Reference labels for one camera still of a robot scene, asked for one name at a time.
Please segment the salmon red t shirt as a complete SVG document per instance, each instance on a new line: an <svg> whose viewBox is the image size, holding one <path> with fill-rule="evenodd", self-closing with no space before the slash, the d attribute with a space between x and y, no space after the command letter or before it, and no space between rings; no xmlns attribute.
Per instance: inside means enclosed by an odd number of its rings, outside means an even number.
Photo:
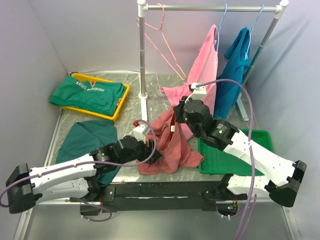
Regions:
<svg viewBox="0 0 320 240"><path fill-rule="evenodd" d="M155 132L156 150L161 154L161 158L152 164L138 165L141 175L173 174L178 167L197 168L204 160L199 152L191 150L182 125L175 122L173 106L150 125Z"/></svg>

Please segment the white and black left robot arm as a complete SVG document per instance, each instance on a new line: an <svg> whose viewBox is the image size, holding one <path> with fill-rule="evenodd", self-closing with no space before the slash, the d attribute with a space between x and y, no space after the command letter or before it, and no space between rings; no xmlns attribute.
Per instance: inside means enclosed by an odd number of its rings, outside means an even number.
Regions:
<svg viewBox="0 0 320 240"><path fill-rule="evenodd" d="M101 192L98 176L135 160L139 164L154 164L161 156L155 140L143 142L127 135L115 143L56 165L29 168L23 163L6 180L2 194L7 195L8 203L1 203L1 207L8 208L11 214L18 214L36 204L61 198L94 201Z"/></svg>

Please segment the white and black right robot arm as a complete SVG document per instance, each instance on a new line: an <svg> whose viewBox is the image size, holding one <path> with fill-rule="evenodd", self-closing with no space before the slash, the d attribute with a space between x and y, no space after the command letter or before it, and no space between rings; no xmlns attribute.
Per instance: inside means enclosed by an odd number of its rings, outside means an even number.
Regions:
<svg viewBox="0 0 320 240"><path fill-rule="evenodd" d="M210 114L202 100L184 96L173 108L175 121L186 124L203 143L251 165L263 175L240 176L228 173L219 186L219 195L228 200L234 195L247 194L269 197L278 205L291 208L297 198L307 164L285 159L250 140L240 129Z"/></svg>

